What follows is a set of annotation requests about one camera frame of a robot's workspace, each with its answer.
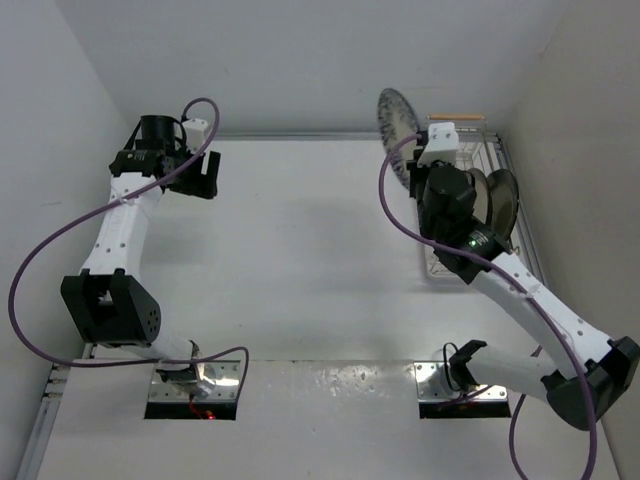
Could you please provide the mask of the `blue floral white plate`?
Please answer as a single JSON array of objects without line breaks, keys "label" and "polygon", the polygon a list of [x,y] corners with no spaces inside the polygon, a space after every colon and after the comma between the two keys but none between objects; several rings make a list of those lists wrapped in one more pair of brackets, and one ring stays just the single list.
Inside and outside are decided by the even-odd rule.
[{"label": "blue floral white plate", "polygon": [[[377,102],[377,125],[383,148],[389,153],[406,137],[421,130],[419,118],[408,100],[396,89],[385,88]],[[413,159],[416,141],[407,143],[390,161],[390,168],[401,185],[410,187],[407,162]]]}]

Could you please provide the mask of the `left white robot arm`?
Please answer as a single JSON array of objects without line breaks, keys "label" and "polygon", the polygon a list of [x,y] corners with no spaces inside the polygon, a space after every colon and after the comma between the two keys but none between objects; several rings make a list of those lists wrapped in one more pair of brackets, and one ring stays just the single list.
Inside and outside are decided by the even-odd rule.
[{"label": "left white robot arm", "polygon": [[153,212],[166,191],[204,200],[217,195],[221,155],[201,149],[211,131],[203,119],[140,119],[109,166],[112,207],[95,245],[80,272],[61,284],[85,342],[156,360],[160,378],[181,386],[202,380],[201,368],[192,363],[199,349],[163,320],[159,303],[141,283],[140,264]]}]

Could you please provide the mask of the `silver rimmed cream plate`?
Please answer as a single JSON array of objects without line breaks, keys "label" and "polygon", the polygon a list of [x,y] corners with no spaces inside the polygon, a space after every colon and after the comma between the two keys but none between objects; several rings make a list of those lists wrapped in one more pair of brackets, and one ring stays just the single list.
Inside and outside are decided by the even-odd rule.
[{"label": "silver rimmed cream plate", "polygon": [[466,175],[476,192],[474,216],[484,224],[489,224],[492,218],[493,205],[487,177],[477,168],[467,170]]}]

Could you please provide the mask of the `black checkered rim plate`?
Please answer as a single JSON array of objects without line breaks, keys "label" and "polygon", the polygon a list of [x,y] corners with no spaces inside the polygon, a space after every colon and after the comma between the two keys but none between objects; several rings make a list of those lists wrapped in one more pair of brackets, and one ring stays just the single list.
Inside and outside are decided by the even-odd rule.
[{"label": "black checkered rim plate", "polygon": [[489,225],[504,240],[511,242],[519,211],[519,186],[514,174],[508,169],[498,169],[487,177],[491,199]]}]

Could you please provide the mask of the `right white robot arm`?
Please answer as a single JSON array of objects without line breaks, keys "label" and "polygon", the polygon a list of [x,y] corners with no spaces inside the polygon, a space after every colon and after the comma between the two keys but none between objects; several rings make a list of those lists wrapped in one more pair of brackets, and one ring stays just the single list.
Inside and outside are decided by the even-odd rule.
[{"label": "right white robot arm", "polygon": [[545,351],[545,359],[514,356],[470,340],[449,360],[455,387],[498,384],[546,402],[570,426],[586,431],[626,392],[639,364],[639,346],[612,339],[567,307],[535,276],[508,242],[474,215],[470,174],[436,161],[408,164],[419,229],[439,243],[439,262],[498,304]]}]

